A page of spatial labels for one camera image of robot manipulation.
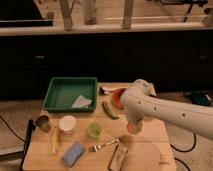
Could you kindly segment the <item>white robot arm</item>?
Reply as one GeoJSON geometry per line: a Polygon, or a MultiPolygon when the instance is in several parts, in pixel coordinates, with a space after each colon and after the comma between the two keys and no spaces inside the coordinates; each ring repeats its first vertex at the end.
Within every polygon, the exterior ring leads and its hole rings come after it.
{"type": "Polygon", "coordinates": [[[151,85],[143,79],[135,80],[120,100],[130,125],[151,116],[213,140],[213,107],[152,97],[151,85]]]}

